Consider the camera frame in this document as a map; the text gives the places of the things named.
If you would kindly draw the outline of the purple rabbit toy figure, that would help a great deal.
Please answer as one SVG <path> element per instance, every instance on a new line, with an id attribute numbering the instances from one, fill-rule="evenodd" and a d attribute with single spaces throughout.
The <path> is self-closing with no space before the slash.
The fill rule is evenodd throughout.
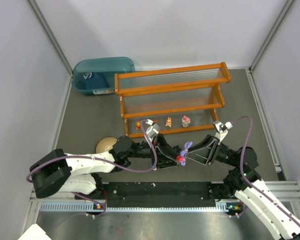
<path id="1" fill-rule="evenodd" d="M 186 165 L 186 154 L 189 152 L 189 148 L 193 145 L 192 141 L 186 142 L 184 144 L 184 148 L 183 150 L 179 153 L 179 155 L 177 156 L 177 161 L 181 164 L 181 166 L 185 166 Z"/>

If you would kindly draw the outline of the pink rabbit toy figure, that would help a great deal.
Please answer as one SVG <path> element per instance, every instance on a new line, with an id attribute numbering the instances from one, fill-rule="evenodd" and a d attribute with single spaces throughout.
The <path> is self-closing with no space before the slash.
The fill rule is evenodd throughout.
<path id="1" fill-rule="evenodd" d="M 191 119 L 184 115 L 181 119 L 181 123 L 184 128 L 187 128 L 191 123 Z"/>

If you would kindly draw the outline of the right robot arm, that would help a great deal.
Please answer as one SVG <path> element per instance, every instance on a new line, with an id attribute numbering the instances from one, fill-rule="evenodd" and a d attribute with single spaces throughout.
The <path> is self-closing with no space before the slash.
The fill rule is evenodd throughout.
<path id="1" fill-rule="evenodd" d="M 300 219 L 278 200 L 256 172 L 257 155 L 251 147 L 232 150 L 218 138 L 208 135 L 196 145 L 186 142 L 182 156 L 202 165 L 217 161 L 232 166 L 223 179 L 225 194 L 243 202 L 273 239 L 300 240 Z"/>

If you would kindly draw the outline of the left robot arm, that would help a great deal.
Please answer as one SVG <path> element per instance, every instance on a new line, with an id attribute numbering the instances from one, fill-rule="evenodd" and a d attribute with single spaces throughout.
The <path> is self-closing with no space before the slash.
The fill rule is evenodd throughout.
<path id="1" fill-rule="evenodd" d="M 143 173 L 186 164 L 181 149 L 168 145 L 161 134 L 154 140 L 142 142 L 121 136 L 112 149 L 101 153 L 75 155 L 55 149 L 30 167 L 26 180 L 33 184 L 38 199 L 61 192 L 97 198 L 104 190 L 99 174 L 132 172 L 131 158 L 151 160 L 150 167 Z"/>

